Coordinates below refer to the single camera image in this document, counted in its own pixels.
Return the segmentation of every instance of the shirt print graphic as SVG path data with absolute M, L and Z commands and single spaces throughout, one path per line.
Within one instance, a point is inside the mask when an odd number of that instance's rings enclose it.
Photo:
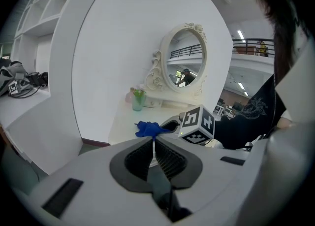
M 251 99 L 238 115 L 247 119 L 257 119 L 260 115 L 267 116 L 265 109 L 268 109 L 268 106 L 261 99 L 256 97 Z

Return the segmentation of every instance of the white curved wall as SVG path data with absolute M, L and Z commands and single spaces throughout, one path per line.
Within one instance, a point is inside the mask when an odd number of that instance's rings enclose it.
M 274 59 L 257 55 L 232 54 L 230 66 L 249 68 L 270 75 L 274 73 Z
M 212 66 L 203 93 L 205 105 L 213 109 L 227 76 L 232 40 L 210 0 L 95 0 L 73 62 L 73 102 L 83 138 L 110 142 L 119 100 L 131 86 L 143 83 L 164 35 L 189 22 L 202 24 L 207 35 Z
M 49 90 L 45 96 L 1 102 L 7 135 L 19 153 L 47 174 L 78 156 L 82 139 L 76 123 L 72 91 L 72 62 L 76 40 L 94 0 L 67 0 L 55 28 L 49 59 Z

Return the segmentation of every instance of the floor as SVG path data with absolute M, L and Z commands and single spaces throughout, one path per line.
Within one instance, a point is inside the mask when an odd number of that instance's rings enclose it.
M 80 154 L 100 147 L 83 144 Z M 33 162 L 29 163 L 20 158 L 10 148 L 6 147 L 1 159 L 1 171 L 11 187 L 17 188 L 29 195 L 33 188 L 48 176 Z

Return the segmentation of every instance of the ornate mirror frame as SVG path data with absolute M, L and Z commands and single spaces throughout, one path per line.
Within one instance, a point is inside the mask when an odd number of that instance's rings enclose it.
M 202 48 L 203 62 L 194 81 L 185 87 L 178 88 L 168 76 L 168 57 L 166 57 L 166 54 L 171 40 L 181 30 L 189 31 L 197 37 Z M 195 23 L 185 23 L 175 27 L 163 38 L 160 50 L 155 51 L 153 57 L 153 66 L 145 79 L 144 85 L 142 85 L 147 92 L 147 96 L 151 99 L 199 104 L 202 95 L 202 83 L 207 77 L 204 72 L 207 66 L 206 34 L 203 32 L 202 26 Z

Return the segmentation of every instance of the blue cloth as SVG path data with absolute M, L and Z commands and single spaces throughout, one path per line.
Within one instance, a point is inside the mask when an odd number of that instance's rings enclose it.
M 153 137 L 155 138 L 158 134 L 164 132 L 170 132 L 168 129 L 161 128 L 158 123 L 151 123 L 151 122 L 143 122 L 140 121 L 137 124 L 139 131 L 136 132 L 137 137 Z

